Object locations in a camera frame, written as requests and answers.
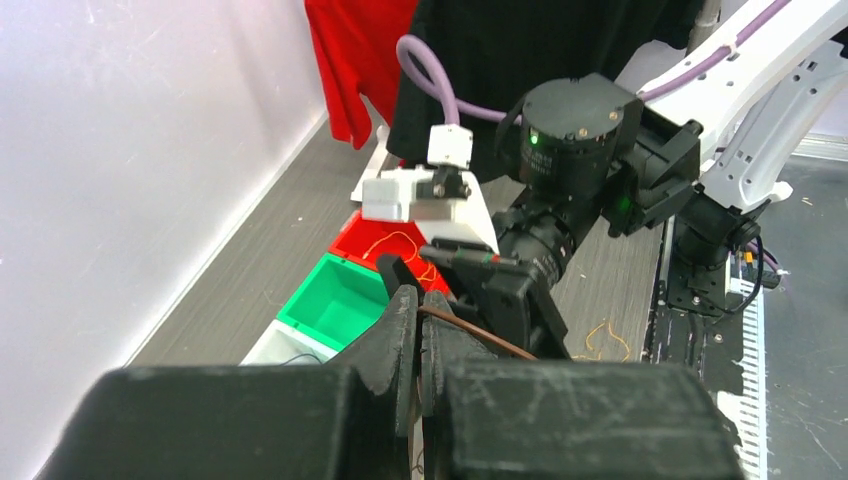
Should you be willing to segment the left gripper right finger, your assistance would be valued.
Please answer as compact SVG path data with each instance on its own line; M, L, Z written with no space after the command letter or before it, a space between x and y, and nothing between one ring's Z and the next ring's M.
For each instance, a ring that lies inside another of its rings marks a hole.
M500 359L423 301L429 479L740 479L725 419L675 364Z

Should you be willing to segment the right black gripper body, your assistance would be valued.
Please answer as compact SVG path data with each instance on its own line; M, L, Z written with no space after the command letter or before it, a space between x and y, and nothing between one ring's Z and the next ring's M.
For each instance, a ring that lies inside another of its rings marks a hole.
M420 253L450 287L462 318L540 359L570 358L568 328L551 295L570 261L568 247L531 241L510 258L444 241Z

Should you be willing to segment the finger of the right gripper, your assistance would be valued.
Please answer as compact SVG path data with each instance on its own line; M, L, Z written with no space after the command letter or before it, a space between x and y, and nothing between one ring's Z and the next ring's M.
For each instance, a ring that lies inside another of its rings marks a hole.
M376 267L389 298L404 285L414 287L418 298L424 298L425 289L400 256L381 254L376 261Z

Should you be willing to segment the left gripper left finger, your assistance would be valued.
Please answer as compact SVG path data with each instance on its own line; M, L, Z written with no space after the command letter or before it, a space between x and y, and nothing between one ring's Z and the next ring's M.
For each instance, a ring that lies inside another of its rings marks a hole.
M45 479L407 479L418 292L323 364L132 367L87 392Z

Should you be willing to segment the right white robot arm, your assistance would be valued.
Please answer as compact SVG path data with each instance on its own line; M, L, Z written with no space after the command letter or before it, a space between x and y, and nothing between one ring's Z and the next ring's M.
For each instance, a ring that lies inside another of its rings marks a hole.
M524 196L488 216L471 172L473 135L442 64L413 35L396 54L403 72L441 103L428 164L395 169L362 185L362 215L413 222L458 305L503 348L528 358L565 359L567 329L551 298L599 218L612 237L672 216L706 221L699 255L753 238L754 205L702 174L703 161L743 111L774 96L793 62L832 47L847 24L843 1L745 5L677 65L634 94L597 74L543 82L498 118L496 133L519 133L515 170Z

